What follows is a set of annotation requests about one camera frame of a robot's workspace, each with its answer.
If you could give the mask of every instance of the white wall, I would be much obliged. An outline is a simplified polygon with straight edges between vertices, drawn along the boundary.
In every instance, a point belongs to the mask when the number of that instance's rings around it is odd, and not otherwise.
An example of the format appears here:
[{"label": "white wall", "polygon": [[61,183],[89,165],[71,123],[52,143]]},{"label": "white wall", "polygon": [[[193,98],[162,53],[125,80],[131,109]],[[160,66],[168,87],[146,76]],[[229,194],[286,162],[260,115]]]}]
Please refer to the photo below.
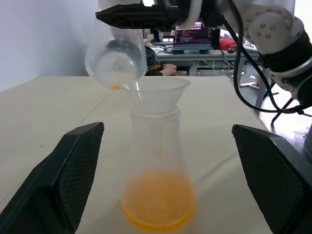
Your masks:
[{"label": "white wall", "polygon": [[312,1],[311,0],[296,0],[296,7],[294,15],[300,18],[303,23],[306,32],[308,33],[312,42]]},{"label": "white wall", "polygon": [[0,92],[38,75],[83,76],[98,0],[0,0]]}]

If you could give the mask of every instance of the conical flask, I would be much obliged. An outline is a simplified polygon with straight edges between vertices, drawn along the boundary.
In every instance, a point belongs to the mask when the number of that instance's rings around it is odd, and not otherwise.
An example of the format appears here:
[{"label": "conical flask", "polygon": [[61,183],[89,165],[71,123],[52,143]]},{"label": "conical flask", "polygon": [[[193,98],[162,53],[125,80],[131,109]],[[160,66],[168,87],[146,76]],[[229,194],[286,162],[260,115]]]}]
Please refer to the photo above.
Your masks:
[{"label": "conical flask", "polygon": [[135,160],[122,195],[128,219],[149,231],[169,231],[186,223],[195,194],[179,138],[181,78],[142,78],[133,84],[131,110]]}]

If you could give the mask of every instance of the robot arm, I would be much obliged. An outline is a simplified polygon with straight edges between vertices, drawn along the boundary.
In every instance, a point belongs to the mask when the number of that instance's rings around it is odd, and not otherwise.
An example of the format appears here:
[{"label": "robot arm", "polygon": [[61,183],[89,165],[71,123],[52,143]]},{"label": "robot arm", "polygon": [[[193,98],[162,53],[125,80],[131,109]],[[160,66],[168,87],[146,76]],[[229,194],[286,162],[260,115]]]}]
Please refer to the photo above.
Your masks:
[{"label": "robot arm", "polygon": [[[243,35],[256,45],[271,79],[301,104],[312,106],[312,45],[303,23],[294,16],[295,0],[233,0],[243,23]],[[191,28],[198,20],[206,27],[223,28],[224,19],[238,28],[228,0],[157,0],[116,5],[97,18],[118,28]]]}]

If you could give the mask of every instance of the red object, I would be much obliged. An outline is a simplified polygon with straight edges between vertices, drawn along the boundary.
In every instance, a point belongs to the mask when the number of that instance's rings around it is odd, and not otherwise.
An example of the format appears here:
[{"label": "red object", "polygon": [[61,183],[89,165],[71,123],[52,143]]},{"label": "red object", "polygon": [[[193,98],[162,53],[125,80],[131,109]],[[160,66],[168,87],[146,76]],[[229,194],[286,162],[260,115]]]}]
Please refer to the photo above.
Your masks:
[{"label": "red object", "polygon": [[232,49],[232,48],[237,50],[237,45],[234,39],[220,39],[219,47],[220,47],[220,50],[225,50],[225,51],[228,51],[229,49]]}]

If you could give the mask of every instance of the black cable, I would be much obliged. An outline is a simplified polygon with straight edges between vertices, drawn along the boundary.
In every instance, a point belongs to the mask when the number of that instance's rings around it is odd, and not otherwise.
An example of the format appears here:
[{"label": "black cable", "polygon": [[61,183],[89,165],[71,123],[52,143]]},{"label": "black cable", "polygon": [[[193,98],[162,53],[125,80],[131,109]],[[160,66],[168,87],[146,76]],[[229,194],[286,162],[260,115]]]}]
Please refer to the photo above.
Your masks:
[{"label": "black cable", "polygon": [[[226,21],[226,19],[223,18],[225,27],[230,32],[231,36],[233,37],[233,39],[235,40],[235,42],[237,44],[236,62],[235,62],[235,66],[234,66],[234,89],[235,89],[235,92],[236,92],[237,96],[239,97],[239,99],[248,107],[253,108],[257,111],[266,112],[266,113],[293,114],[293,113],[297,113],[297,112],[300,112],[300,111],[308,108],[308,106],[306,106],[306,105],[300,105],[300,106],[296,106],[296,107],[289,108],[289,109],[280,109],[278,107],[278,105],[276,104],[276,102],[274,100],[273,94],[270,90],[269,82],[267,81],[266,77],[264,76],[263,72],[260,70],[260,68],[258,67],[256,62],[251,58],[251,56],[248,54],[246,49],[243,47],[243,22],[242,22],[240,14],[238,12],[238,9],[236,8],[236,6],[232,0],[228,0],[228,3],[229,3],[229,5],[233,11],[233,15],[235,17],[236,24],[238,26],[238,34],[239,34],[239,37],[237,38],[236,33],[233,31],[232,27],[229,25],[229,23]],[[258,108],[256,106],[253,106],[250,103],[248,103],[245,100],[245,98],[242,96],[242,94],[240,93],[237,81],[238,81],[238,66],[240,63],[241,52],[243,52],[245,57],[249,60],[249,62],[252,64],[252,66],[255,68],[255,70],[259,73],[261,79],[263,80],[264,85],[266,86],[266,88],[268,90],[268,95],[270,97],[270,100],[271,100],[273,106],[276,108],[276,110],[265,110],[265,109],[261,109],[261,108]]]}]

